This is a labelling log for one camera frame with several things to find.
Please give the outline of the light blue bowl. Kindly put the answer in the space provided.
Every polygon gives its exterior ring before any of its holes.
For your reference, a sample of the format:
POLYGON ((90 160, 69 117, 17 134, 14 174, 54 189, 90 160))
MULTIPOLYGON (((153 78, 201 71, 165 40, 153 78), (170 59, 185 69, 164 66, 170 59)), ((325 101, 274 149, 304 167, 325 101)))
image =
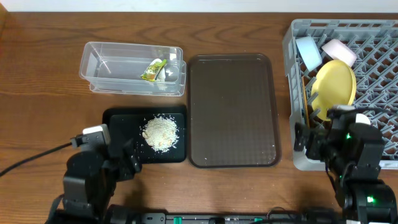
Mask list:
POLYGON ((309 72, 322 64, 322 58, 314 39, 310 36, 296 39, 296 46, 309 72))

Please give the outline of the rice food scraps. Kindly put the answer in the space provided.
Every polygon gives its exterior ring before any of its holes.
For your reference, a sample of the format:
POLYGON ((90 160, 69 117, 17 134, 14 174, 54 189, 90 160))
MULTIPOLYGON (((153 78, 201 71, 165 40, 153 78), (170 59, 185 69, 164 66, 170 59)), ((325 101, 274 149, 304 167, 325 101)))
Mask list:
POLYGON ((142 127, 141 136, 153 151, 164 153, 177 147, 178 132, 174 118, 157 116, 147 120, 142 127))

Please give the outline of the pink bowl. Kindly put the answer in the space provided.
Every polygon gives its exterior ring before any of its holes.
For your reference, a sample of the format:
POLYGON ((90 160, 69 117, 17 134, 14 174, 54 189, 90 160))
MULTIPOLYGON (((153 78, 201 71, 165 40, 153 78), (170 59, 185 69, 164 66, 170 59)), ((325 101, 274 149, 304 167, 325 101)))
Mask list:
POLYGON ((341 60, 352 67, 357 59, 356 54, 338 39, 332 39, 322 46, 322 50, 334 60, 341 60))

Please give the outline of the clear plastic wrapper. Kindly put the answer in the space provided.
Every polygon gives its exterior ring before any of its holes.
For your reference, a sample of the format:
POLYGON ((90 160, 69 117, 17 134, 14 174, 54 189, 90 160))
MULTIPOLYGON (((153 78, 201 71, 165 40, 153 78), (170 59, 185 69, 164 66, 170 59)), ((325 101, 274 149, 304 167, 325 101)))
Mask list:
POLYGON ((153 60, 146 70, 146 79, 150 82, 155 82, 155 85, 159 90, 166 90, 165 82, 165 65, 166 60, 161 60, 159 58, 153 60))

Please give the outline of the wooden chopstick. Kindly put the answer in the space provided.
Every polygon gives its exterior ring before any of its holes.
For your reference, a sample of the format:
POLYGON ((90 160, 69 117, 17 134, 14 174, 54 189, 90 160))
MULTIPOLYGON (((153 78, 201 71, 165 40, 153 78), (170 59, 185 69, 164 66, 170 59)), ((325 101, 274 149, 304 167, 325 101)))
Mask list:
POLYGON ((308 116, 307 92, 306 92, 304 77, 302 77, 302 93, 303 93, 303 108, 304 108, 304 115, 305 115, 305 124, 307 125, 308 128, 310 128, 310 119, 308 116))

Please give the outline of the pale green cup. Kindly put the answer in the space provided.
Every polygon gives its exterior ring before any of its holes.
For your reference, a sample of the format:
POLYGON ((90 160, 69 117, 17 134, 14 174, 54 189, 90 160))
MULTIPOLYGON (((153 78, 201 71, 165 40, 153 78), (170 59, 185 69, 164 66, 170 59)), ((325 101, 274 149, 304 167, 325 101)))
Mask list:
POLYGON ((362 113, 357 113, 356 114, 355 123, 371 125, 370 119, 366 115, 364 115, 362 113))

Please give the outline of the yellow plate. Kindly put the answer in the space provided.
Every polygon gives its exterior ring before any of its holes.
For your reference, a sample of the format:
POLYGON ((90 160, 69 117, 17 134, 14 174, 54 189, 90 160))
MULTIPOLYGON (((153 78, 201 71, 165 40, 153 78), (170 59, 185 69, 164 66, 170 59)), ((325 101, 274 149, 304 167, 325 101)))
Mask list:
POLYGON ((327 111, 335 105, 352 105, 356 94, 356 77, 351 67, 341 60, 331 60, 324 64, 312 85, 311 102, 317 117, 329 121, 327 111))

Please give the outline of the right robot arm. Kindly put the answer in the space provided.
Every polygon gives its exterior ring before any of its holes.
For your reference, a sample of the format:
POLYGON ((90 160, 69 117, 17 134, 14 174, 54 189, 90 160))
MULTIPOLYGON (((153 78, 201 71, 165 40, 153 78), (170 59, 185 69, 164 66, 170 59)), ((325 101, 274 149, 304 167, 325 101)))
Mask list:
POLYGON ((294 151, 325 164, 335 198, 345 220, 358 223, 397 223, 394 191, 379 178, 383 135, 360 121, 367 108, 335 107, 326 112, 330 129, 296 123, 294 151))

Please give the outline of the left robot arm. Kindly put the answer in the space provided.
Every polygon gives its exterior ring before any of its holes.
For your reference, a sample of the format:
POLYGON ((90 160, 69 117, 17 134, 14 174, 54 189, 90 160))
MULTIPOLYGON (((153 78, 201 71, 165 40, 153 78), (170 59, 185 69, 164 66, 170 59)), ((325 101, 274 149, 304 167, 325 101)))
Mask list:
POLYGON ((81 151, 69 158, 63 176, 64 193, 50 208, 47 223, 140 223, 140 215, 110 205, 116 183, 131 180, 142 170, 133 139, 114 156, 104 140, 83 138, 72 142, 81 151))

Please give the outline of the green snack wrapper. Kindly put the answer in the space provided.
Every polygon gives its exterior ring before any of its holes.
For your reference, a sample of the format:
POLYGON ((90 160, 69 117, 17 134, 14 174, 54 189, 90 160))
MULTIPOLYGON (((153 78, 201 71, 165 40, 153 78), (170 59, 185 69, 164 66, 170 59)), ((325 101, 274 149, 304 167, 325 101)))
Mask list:
POLYGON ((145 69, 141 78, 150 82, 164 82, 165 81, 165 65, 166 59, 155 59, 145 69))

